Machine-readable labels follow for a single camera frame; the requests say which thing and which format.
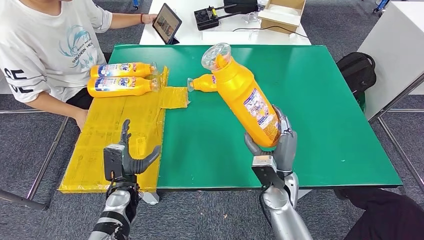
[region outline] yellow taped box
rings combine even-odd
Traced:
[[[186,108],[187,87],[169,87],[168,69],[160,75],[159,92],[141,96],[94,98],[87,121],[76,142],[72,157],[59,187],[62,193],[104,193],[110,182],[105,180],[103,148],[121,138],[122,124],[130,119],[129,153],[143,159],[157,145],[162,145],[165,109]],[[137,176],[142,192],[156,190],[160,158]]]

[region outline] tablet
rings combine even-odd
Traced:
[[[164,3],[153,22],[153,28],[165,44],[177,44],[178,41],[174,36],[181,23],[183,21],[171,10],[168,4]]]

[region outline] black bag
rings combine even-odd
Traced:
[[[357,100],[365,90],[376,83],[377,76],[374,72],[376,63],[368,54],[352,52],[344,56],[336,64]]]
[[[229,6],[233,4],[237,4],[237,6],[225,8],[224,11],[228,14],[233,14],[237,12],[241,12],[241,14],[248,14],[251,12],[258,11],[257,0],[224,0],[224,6]]]

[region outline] person's hand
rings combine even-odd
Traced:
[[[81,130],[81,132],[83,131],[84,124],[86,123],[88,113],[88,110],[81,109],[74,116],[76,124],[78,125],[79,130]]]
[[[157,14],[143,14],[143,16],[141,16],[141,22],[144,24],[151,24],[157,17]]]

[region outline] person's leg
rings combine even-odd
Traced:
[[[89,109],[92,104],[93,97],[90,96],[86,87],[81,89],[75,96],[66,101],[67,104],[73,105],[81,109]]]
[[[351,188],[343,193],[365,210],[345,240],[423,239],[424,210],[409,197],[378,188]]]

